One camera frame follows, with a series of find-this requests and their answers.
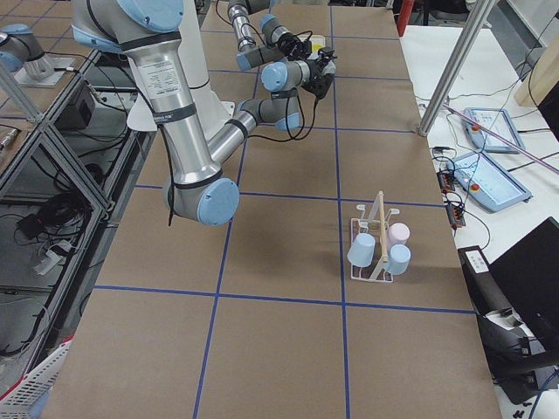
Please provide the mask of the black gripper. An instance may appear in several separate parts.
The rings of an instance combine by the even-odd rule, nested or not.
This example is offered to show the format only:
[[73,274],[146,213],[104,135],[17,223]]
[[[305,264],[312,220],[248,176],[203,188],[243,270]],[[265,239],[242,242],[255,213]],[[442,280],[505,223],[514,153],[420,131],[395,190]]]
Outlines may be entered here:
[[308,59],[305,63],[309,76],[302,88],[313,94],[316,99],[324,99],[335,77],[335,57],[318,57]]
[[310,37],[300,39],[287,32],[279,38],[279,50],[288,60],[305,60],[312,53],[312,43]]

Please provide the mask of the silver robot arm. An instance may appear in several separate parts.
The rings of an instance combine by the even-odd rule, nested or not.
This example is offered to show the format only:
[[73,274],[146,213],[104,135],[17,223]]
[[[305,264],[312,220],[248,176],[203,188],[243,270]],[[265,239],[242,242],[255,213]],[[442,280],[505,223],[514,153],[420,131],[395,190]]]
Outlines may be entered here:
[[237,184],[222,166],[260,124],[272,123],[291,140],[300,125],[300,90],[326,96],[335,75],[335,52],[314,50],[311,33],[295,34],[269,13],[269,1],[230,1],[227,18],[241,70],[261,69],[269,92],[228,111],[209,88],[196,7],[191,1],[76,1],[75,40],[126,56],[136,88],[160,129],[169,160],[164,190],[172,216],[218,226],[239,203]]
[[227,17],[237,39],[236,61],[241,71],[279,61],[304,60],[312,53],[309,38],[300,38],[289,31],[273,14],[265,14],[259,29],[251,24],[249,16],[270,10],[275,1],[229,1]]

